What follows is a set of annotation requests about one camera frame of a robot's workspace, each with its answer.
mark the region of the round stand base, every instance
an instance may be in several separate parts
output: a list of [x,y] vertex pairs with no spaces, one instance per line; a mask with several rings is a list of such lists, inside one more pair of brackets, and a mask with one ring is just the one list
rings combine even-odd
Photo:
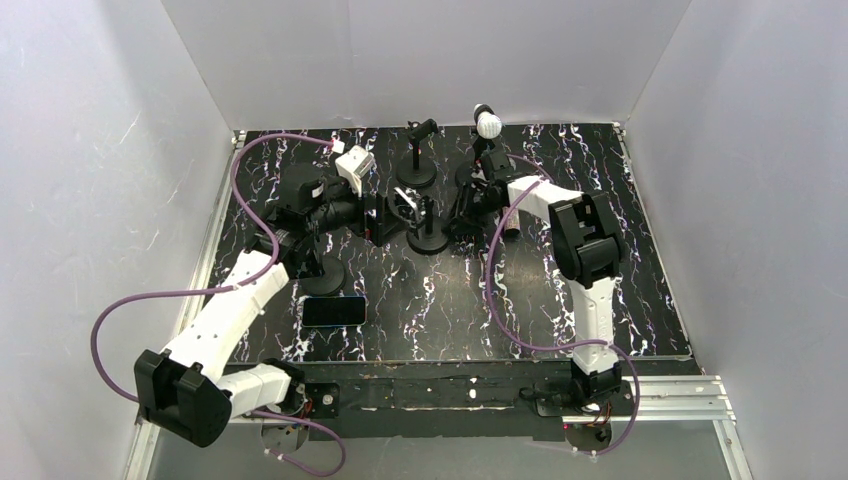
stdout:
[[420,255],[435,255],[448,248],[448,236],[442,231],[444,222],[441,218],[433,219],[433,233],[426,234],[424,229],[418,231],[416,237],[412,231],[406,232],[406,241],[415,253]]
[[453,181],[456,183],[456,186],[461,187],[467,183],[471,183],[474,180],[474,170],[476,168],[477,165],[471,160],[462,162],[453,174]]
[[412,153],[395,165],[395,177],[409,188],[427,188],[436,181],[436,164],[427,157],[418,157],[418,170],[412,168]]
[[338,258],[324,257],[321,265],[324,267],[324,275],[303,278],[300,286],[313,297],[329,297],[339,293],[347,277],[344,264]]

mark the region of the floor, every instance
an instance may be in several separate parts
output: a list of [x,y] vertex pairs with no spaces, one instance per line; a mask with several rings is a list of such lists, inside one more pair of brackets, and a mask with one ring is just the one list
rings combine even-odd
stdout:
[[[470,129],[440,129],[422,155],[439,169],[433,195],[445,212],[456,191],[453,172],[471,159]],[[247,140],[261,133],[250,132]],[[402,129],[304,131],[369,149],[377,161],[368,179],[372,191],[397,184],[392,164],[408,150]],[[616,129],[609,124],[513,125],[503,130],[504,147],[541,164],[569,189],[610,193],[629,247],[614,303],[615,342],[636,356],[689,355],[674,302],[642,211]],[[321,147],[275,140],[250,152],[237,183],[255,209],[277,198],[281,170],[294,163],[331,169],[335,156]],[[519,169],[530,167],[520,165]],[[574,336],[572,303],[549,248],[545,225],[521,218],[522,235],[501,248],[497,264],[499,304],[506,321],[538,345]],[[216,252],[211,285],[222,281],[244,245],[249,221],[231,200]],[[563,354],[519,351],[489,319],[483,301],[485,246],[454,245],[439,255],[415,254],[403,236],[376,248],[346,230],[324,239],[328,255],[348,267],[344,295],[365,295],[368,321],[362,327],[330,331],[302,329],[298,319],[304,293],[292,282],[266,307],[233,352],[235,362],[275,357],[291,361],[409,361],[557,358]]]
[[[622,428],[623,422],[616,422],[613,434]],[[291,444],[294,437],[284,441]],[[566,443],[534,442],[526,437],[357,438],[346,439],[345,444],[347,463],[333,478],[730,478],[709,421],[639,422],[615,454],[597,463],[573,455]],[[281,448],[293,449],[293,445],[286,447]],[[163,431],[147,478],[315,478],[263,452],[260,429],[254,425],[230,425],[217,442],[203,449]],[[329,470],[338,455],[335,443],[310,440],[293,457]]]

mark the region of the white enclosure panel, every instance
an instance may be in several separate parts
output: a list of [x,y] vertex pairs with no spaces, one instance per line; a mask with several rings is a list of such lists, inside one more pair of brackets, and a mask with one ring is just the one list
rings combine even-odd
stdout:
[[625,120],[689,0],[163,0],[231,128]]
[[[230,136],[158,0],[0,2],[0,478],[122,475],[137,407],[89,331],[119,297],[189,283]],[[110,318],[119,384],[179,307]]]
[[756,478],[845,476],[847,25],[845,2],[694,0],[627,124],[675,300]]

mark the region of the phone screen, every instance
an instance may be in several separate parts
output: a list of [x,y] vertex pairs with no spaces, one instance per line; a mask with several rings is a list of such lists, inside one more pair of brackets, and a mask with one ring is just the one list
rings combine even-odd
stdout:
[[302,323],[307,328],[351,327],[365,323],[365,297],[308,297]]

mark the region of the white ball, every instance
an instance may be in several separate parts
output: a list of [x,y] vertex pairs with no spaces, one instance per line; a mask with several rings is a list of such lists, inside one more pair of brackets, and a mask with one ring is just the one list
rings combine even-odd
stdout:
[[503,129],[503,122],[497,115],[489,112],[483,112],[477,118],[477,132],[481,137],[486,139],[497,138]]

